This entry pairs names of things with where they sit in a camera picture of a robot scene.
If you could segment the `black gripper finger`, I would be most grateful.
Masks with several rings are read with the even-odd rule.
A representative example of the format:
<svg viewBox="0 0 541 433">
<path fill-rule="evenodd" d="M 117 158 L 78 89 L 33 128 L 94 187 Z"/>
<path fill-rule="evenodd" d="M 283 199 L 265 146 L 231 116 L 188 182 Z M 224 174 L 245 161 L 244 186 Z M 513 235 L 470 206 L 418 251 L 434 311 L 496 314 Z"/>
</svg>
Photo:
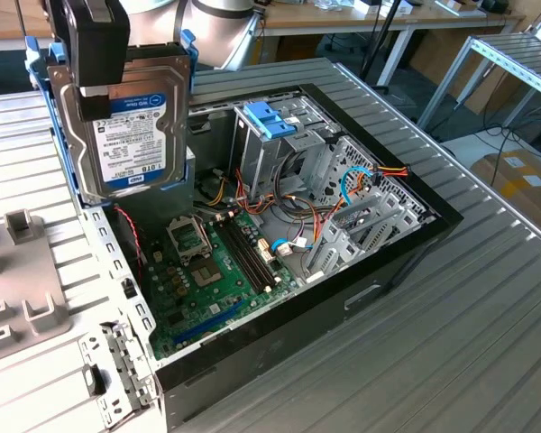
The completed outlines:
<svg viewBox="0 0 541 433">
<path fill-rule="evenodd" d="M 122 82 L 130 22 L 123 8 L 72 8 L 70 70 L 82 121 L 111 115 L 109 87 Z"/>
</svg>

